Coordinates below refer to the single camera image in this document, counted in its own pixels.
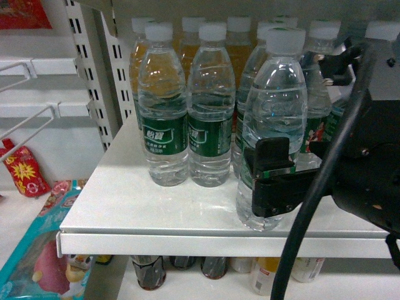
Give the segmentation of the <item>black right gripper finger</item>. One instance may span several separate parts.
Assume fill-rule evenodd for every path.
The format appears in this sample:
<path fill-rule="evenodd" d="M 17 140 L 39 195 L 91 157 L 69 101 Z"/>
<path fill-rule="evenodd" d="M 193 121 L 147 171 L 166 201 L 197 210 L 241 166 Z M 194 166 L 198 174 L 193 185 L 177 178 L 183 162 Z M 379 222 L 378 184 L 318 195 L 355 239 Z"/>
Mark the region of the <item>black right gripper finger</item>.
<path fill-rule="evenodd" d="M 267 137 L 256 142 L 255 148 L 243 150 L 244 165 L 252 181 L 271 179 L 279 176 L 314 176 L 318 168 L 297 171 L 289 158 L 287 137 Z"/>

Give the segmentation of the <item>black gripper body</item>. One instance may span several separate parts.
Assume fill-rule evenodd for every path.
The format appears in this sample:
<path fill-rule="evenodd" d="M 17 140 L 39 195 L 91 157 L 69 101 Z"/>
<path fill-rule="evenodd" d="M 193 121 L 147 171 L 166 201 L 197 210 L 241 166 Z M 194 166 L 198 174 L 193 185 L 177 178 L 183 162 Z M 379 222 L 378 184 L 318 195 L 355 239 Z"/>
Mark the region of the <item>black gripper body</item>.
<path fill-rule="evenodd" d="M 399 234 L 399 101 L 365 95 L 354 130 L 332 172 L 338 207 Z"/>

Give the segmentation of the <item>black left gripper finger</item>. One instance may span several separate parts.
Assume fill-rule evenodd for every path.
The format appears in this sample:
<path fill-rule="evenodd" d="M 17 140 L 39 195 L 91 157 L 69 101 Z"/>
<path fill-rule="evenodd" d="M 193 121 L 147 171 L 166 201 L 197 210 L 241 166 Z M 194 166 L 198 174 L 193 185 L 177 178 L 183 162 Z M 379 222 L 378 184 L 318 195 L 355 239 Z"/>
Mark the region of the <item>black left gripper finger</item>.
<path fill-rule="evenodd" d="M 287 214 L 312 196 L 319 204 L 328 191 L 328 175 L 319 171 L 271 174 L 255 171 L 252 175 L 251 212 L 260 218 Z"/>

